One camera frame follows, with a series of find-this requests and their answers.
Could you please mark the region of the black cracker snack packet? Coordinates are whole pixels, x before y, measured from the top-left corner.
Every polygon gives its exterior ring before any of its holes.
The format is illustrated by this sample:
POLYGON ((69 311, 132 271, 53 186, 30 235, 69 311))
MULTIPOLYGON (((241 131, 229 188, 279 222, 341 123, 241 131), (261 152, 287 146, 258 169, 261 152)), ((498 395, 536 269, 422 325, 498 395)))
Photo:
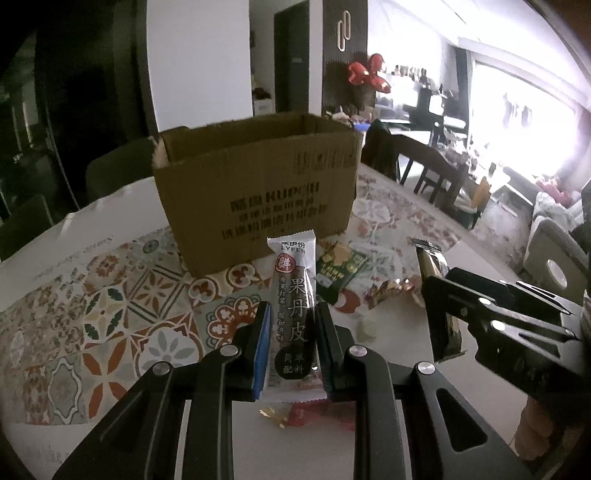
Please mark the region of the black cracker snack packet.
POLYGON ((459 321, 446 310, 447 295, 444 286, 439 285, 450 271, 448 261, 435 243, 419 238, 413 238, 412 242, 422 277, 421 295, 427 312, 434 361, 440 363, 462 356, 465 351, 459 321))

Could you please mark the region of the white fruit leather bar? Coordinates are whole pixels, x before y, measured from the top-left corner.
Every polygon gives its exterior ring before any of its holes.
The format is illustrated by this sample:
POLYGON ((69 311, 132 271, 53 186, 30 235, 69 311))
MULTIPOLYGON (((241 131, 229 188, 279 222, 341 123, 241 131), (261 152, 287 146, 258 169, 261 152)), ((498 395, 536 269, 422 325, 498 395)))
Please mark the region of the white fruit leather bar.
POLYGON ((325 397, 315 340, 315 232, 267 240, 273 251, 270 282, 270 356, 263 400, 300 403, 325 397))

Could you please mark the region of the golden crinkled snack bag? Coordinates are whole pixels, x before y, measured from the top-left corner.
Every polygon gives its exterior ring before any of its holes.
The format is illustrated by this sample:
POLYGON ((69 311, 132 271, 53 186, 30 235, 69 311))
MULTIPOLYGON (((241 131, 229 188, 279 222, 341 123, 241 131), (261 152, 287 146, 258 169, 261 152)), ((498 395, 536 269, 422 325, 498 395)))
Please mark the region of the golden crinkled snack bag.
POLYGON ((365 294, 365 300, 369 309, 400 295, 410 296, 421 308, 425 309, 425 301, 422 295, 422 278, 420 276, 406 277, 403 279, 385 280, 379 284, 373 284, 365 294))

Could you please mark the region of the pink red snack packet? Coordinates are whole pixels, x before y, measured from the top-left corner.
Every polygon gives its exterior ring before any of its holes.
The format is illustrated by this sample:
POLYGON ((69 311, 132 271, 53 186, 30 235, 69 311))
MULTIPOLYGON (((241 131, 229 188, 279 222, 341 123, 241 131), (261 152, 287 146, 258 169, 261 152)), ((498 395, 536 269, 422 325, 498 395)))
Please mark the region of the pink red snack packet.
POLYGON ((335 424, 346 431, 356 428, 356 406, 354 402, 334 403, 329 399, 294 403, 287 414, 284 425, 301 428, 310 425, 335 424))

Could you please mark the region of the green cracker snack packet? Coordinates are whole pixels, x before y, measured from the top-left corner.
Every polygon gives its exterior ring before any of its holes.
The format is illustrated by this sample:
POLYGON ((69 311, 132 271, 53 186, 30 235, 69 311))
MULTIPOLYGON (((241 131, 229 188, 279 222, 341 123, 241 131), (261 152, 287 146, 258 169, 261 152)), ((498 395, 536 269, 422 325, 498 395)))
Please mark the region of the green cracker snack packet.
POLYGON ((335 242, 318 259, 315 267, 318 296, 325 302, 335 305, 339 294, 362 270, 367 261, 367 254, 353 250, 341 242, 335 242))

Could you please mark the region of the red white snack packet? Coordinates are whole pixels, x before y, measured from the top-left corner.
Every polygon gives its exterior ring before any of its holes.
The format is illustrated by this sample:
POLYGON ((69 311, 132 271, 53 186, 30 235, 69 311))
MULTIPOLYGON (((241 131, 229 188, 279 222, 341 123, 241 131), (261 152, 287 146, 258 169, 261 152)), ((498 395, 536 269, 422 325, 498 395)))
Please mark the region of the red white snack packet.
POLYGON ((368 312, 368 305, 363 302, 363 297, 349 289, 343 289, 339 292, 334 308, 346 315, 363 315, 368 312))

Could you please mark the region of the dark wooden chair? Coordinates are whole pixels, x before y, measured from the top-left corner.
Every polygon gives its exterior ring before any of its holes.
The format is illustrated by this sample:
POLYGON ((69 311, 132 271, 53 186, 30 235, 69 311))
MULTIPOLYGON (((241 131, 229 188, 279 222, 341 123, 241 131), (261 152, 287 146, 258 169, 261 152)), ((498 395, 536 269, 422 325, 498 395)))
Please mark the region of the dark wooden chair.
POLYGON ((407 134, 394 134, 374 121, 365 137, 362 162, 390 179, 405 184, 413 167, 422 168, 414 193, 430 191, 428 202, 466 229, 473 229, 491 198, 489 176, 470 176, 474 162, 453 149, 439 150, 407 134))

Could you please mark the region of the grey sofa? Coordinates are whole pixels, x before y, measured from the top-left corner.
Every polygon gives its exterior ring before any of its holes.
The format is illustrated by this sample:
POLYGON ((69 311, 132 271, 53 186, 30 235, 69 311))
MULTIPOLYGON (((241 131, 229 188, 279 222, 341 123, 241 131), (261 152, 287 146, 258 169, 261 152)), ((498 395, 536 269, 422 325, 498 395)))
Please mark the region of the grey sofa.
POLYGON ((564 207, 537 194, 523 270, 532 282, 577 304, 590 284, 590 185, 564 207))

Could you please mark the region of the brown cardboard box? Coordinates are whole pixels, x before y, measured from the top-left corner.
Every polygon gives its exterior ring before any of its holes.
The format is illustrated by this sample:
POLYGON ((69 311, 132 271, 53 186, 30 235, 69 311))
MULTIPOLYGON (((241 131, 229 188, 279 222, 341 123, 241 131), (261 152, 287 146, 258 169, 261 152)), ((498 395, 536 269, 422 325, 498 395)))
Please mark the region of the brown cardboard box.
POLYGON ((363 136, 304 113, 163 131, 152 171, 180 255, 198 278, 270 254, 270 238, 345 231, 363 136))

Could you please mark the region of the patterned table runner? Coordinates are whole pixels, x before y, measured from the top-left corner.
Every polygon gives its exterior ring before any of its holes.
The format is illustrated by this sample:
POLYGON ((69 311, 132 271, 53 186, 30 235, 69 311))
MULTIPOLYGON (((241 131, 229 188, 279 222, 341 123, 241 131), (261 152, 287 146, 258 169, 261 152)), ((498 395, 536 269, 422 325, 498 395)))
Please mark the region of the patterned table runner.
POLYGON ((1 263, 2 421, 98 420, 156 362, 228 344, 270 278, 270 258, 191 275, 152 179, 68 215, 1 263))

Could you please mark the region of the dark upholstered chair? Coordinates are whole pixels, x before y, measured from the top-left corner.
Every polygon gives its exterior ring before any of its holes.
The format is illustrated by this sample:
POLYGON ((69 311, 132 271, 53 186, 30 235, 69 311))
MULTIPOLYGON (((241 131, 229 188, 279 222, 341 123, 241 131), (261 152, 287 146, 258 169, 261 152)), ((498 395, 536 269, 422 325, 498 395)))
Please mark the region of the dark upholstered chair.
POLYGON ((152 175, 152 137, 136 139, 92 161, 86 169, 90 201, 106 197, 120 188, 152 175))

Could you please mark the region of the red ribbon bow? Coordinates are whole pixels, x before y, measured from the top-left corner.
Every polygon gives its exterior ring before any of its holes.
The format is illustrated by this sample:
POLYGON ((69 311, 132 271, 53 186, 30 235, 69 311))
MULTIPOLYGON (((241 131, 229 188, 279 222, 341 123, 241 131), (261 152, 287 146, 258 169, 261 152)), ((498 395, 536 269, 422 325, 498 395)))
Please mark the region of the red ribbon bow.
POLYGON ((368 66, 363 66, 360 62, 349 63, 348 81, 353 86, 369 85, 377 92, 389 94, 392 88, 382 76, 386 72, 384 66, 384 57, 379 53, 370 56, 368 66))

